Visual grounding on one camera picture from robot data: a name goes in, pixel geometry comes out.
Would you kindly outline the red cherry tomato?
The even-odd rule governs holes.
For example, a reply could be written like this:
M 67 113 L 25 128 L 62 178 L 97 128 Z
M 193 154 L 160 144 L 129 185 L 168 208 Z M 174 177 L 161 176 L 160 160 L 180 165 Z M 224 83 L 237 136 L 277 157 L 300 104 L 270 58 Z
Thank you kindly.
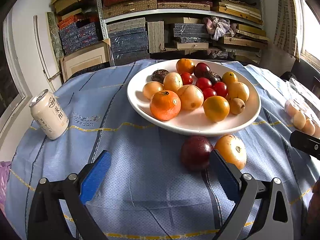
M 182 73 L 181 79 L 182 79 L 183 85 L 192 85 L 193 84 L 193 77 L 189 72 Z
M 223 82 L 217 82 L 213 85 L 213 90 L 216 91 L 217 95 L 218 96 L 221 96 L 221 97 L 226 97 L 227 94 L 228 94 L 228 89 L 227 89 L 227 86 L 225 83 Z
M 217 93 L 212 88 L 205 88 L 203 91 L 204 101 L 206 101 L 208 98 L 212 96 L 217 96 Z
M 212 82 L 205 77 L 199 77 L 195 85 L 202 91 L 204 91 L 207 88 L 212 88 L 213 86 Z

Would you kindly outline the dark purple plum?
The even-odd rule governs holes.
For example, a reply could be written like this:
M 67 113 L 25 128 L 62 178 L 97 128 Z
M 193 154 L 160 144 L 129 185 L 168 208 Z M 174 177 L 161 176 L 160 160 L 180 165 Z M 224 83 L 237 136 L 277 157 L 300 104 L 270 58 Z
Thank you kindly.
M 209 156 L 213 149 L 206 137 L 191 136 L 181 147 L 181 162 L 188 170 L 202 171 L 209 166 Z

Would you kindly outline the dark brown mangosteen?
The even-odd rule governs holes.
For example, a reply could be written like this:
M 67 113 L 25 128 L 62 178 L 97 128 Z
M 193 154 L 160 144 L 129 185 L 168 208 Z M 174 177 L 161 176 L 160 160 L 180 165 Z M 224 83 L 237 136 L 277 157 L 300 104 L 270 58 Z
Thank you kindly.
M 204 72 L 204 77 L 207 78 L 212 83 L 212 85 L 222 81 L 221 76 L 214 71 Z
M 164 78 L 169 74 L 169 72 L 165 69 L 159 69 L 152 73 L 151 80 L 159 83 L 163 83 Z

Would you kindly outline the dark red plum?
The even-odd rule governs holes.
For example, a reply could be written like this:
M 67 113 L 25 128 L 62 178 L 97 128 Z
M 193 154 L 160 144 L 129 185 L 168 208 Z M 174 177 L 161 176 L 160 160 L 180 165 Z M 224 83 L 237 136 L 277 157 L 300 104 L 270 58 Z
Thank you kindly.
M 199 62 L 194 68 L 194 75 L 197 78 L 204 77 L 205 72 L 210 71 L 209 66 L 206 63 Z

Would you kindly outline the orange mandarin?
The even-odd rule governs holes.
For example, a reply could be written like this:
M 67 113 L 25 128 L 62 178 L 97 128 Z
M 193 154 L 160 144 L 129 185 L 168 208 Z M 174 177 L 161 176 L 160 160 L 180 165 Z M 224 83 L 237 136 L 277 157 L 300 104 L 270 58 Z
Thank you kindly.
M 176 63 L 176 70 L 179 74 L 189 73 L 193 74 L 195 64 L 190 59 L 179 59 Z
M 176 117 L 181 110 L 181 100 L 170 90 L 155 93 L 150 101 L 152 115 L 161 121 L 168 121 Z

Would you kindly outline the blue tablecloth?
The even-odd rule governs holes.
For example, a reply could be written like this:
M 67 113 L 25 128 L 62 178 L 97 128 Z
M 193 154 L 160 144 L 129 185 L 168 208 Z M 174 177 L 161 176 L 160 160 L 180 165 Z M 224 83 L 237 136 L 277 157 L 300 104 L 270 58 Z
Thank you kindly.
M 33 122 L 25 132 L 5 201 L 7 219 L 22 239 L 38 181 L 63 180 L 103 150 L 112 154 L 111 168 L 87 208 L 109 239 L 214 237 L 234 206 L 214 171 L 189 172 L 180 161 L 185 136 L 150 124 L 127 99 L 131 78 L 152 64 L 142 60 L 70 79 L 55 94 L 70 120 L 67 131 L 50 140 Z M 282 80 L 238 62 L 226 66 L 249 79 L 261 98 L 255 122 L 236 134 L 247 151 L 244 171 L 260 180 L 281 179 L 299 238 L 319 161 L 290 145 Z

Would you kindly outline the white beverage can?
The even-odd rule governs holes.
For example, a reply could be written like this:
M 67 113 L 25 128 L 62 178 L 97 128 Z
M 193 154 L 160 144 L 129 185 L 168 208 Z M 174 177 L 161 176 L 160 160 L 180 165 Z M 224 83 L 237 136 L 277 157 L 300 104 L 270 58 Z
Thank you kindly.
M 48 89 L 29 103 L 31 116 L 50 140 L 60 137 L 69 125 L 69 118 L 57 98 Z

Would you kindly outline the small brown longan fruit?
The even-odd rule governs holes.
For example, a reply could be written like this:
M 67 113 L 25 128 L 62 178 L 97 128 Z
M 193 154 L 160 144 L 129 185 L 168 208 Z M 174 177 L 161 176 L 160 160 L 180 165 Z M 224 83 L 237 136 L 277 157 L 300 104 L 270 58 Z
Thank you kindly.
M 234 115 L 241 114 L 246 107 L 244 101 L 240 98 L 231 99 L 229 102 L 229 106 L 230 106 L 230 112 Z

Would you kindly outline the large pale round fruit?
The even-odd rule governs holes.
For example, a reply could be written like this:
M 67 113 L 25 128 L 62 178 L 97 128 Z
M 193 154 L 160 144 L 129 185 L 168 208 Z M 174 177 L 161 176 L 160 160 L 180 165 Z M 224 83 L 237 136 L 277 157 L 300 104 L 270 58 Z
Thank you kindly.
M 239 98 L 246 102 L 250 96 L 249 88 L 242 82 L 232 82 L 227 86 L 228 94 L 226 99 L 231 101 L 233 98 Z

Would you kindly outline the yellow orange fruit front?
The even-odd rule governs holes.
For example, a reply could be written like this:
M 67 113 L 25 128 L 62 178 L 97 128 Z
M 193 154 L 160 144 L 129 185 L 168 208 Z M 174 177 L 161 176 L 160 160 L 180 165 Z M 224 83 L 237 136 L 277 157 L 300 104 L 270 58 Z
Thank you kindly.
M 212 122 L 224 120 L 230 111 L 229 102 L 221 96 L 211 96 L 203 103 L 206 117 Z

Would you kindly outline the white oval plate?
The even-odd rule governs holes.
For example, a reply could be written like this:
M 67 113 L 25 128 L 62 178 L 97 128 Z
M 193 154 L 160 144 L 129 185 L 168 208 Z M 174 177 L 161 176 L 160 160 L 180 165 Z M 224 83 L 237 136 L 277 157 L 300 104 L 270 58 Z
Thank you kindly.
M 235 115 L 228 101 L 217 96 L 214 105 L 204 107 L 203 91 L 193 77 L 193 84 L 184 85 L 176 70 L 177 60 L 156 63 L 140 70 L 130 80 L 127 98 L 133 109 L 145 120 L 158 127 L 185 135 L 215 137 L 240 131 L 256 120 L 261 100 L 254 87 L 235 67 L 224 63 L 207 62 L 210 70 L 223 76 L 233 72 L 238 83 L 231 96 L 245 97 L 244 110 Z

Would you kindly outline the orange mandarin in plate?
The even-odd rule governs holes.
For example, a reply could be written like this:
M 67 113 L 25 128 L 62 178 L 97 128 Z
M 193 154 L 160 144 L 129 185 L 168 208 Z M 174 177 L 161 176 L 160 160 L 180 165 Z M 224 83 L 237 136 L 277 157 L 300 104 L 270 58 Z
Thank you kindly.
M 152 115 L 161 121 L 168 121 L 176 117 L 181 110 L 181 100 L 170 90 L 155 93 L 150 101 Z

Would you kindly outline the small pale fruit left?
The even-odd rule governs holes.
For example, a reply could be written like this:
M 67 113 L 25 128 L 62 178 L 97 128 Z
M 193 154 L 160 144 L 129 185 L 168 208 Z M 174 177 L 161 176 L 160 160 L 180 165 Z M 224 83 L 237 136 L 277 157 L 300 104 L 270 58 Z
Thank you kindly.
M 151 81 L 144 85 L 143 95 L 150 100 L 154 94 L 163 90 L 164 90 L 164 86 L 160 82 Z

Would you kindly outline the framed picture leaning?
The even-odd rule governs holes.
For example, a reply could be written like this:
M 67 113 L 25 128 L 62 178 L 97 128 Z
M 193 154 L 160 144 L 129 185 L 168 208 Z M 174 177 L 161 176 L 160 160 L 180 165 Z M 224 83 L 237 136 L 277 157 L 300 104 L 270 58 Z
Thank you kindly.
M 108 62 L 110 60 L 109 48 L 107 42 L 101 41 L 61 58 L 63 81 L 66 82 L 80 70 Z

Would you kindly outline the red cherry tomato in plate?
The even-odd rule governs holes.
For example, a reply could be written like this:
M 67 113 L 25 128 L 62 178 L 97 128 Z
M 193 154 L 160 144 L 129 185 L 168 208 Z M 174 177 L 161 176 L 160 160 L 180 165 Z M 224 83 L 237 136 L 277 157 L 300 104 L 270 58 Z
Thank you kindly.
M 193 84 L 193 77 L 189 72 L 182 73 L 181 79 L 182 79 L 183 85 L 192 85 Z

